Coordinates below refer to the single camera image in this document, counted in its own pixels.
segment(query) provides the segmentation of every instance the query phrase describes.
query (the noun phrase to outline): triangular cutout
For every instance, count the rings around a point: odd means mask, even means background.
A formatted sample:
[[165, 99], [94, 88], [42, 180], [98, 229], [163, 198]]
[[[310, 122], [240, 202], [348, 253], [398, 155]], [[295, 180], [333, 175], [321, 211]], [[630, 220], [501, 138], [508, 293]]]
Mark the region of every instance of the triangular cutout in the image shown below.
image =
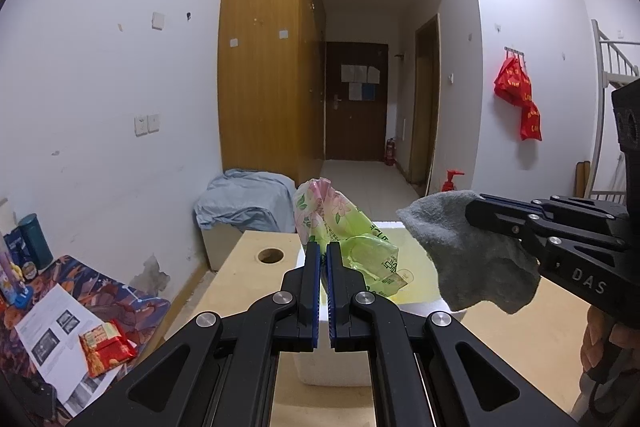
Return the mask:
[[473, 347], [467, 343], [458, 343], [456, 351], [482, 410], [490, 412], [518, 399], [518, 388], [496, 371]]
[[129, 391], [129, 399], [155, 412], [162, 412], [191, 348], [182, 344]]

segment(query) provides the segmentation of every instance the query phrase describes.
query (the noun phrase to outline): metal screw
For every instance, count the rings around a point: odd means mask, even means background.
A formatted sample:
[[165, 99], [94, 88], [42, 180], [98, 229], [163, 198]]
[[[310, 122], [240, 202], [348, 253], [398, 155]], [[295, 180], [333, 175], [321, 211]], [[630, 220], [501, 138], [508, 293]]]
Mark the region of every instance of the metal screw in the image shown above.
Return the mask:
[[196, 324], [201, 328], [210, 328], [216, 323], [216, 316], [211, 312], [205, 312], [198, 315]]
[[289, 304], [293, 300], [293, 295], [289, 292], [276, 292], [273, 294], [273, 302], [276, 304]]
[[431, 315], [431, 322], [441, 328], [446, 328], [451, 324], [451, 315], [446, 312], [435, 312]]
[[359, 304], [369, 305], [374, 300], [376, 300], [376, 296], [371, 292], [356, 293], [356, 302]]

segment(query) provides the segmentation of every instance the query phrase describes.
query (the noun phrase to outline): wooden cabinet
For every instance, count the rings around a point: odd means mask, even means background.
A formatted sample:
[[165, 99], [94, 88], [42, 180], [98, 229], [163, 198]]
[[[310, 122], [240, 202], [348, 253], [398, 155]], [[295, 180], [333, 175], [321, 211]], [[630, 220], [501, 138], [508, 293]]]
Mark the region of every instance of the wooden cabinet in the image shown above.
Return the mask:
[[324, 156], [322, 0], [222, 0], [218, 111], [224, 169], [297, 184]]

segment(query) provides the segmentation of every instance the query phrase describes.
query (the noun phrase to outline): black cable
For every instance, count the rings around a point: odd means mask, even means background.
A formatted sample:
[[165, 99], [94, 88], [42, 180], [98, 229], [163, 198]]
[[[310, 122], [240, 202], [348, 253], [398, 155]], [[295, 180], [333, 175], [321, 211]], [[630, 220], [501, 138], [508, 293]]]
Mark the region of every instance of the black cable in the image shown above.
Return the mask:
[[598, 388], [600, 387], [599, 383], [596, 383], [591, 390], [591, 394], [589, 395], [589, 411], [593, 414], [594, 418], [597, 420], [610, 420], [616, 414], [619, 408], [615, 408], [613, 411], [609, 412], [600, 412], [596, 409], [596, 393], [598, 392]]

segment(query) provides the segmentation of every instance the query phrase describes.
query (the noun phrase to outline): light blue fabric cover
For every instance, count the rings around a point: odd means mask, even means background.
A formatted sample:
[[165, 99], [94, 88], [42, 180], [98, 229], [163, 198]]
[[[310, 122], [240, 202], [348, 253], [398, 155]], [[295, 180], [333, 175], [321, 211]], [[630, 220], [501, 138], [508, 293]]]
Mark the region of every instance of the light blue fabric cover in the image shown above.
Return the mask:
[[194, 206], [201, 229], [228, 223], [238, 230], [295, 232], [293, 180], [272, 172], [230, 169], [209, 182]]

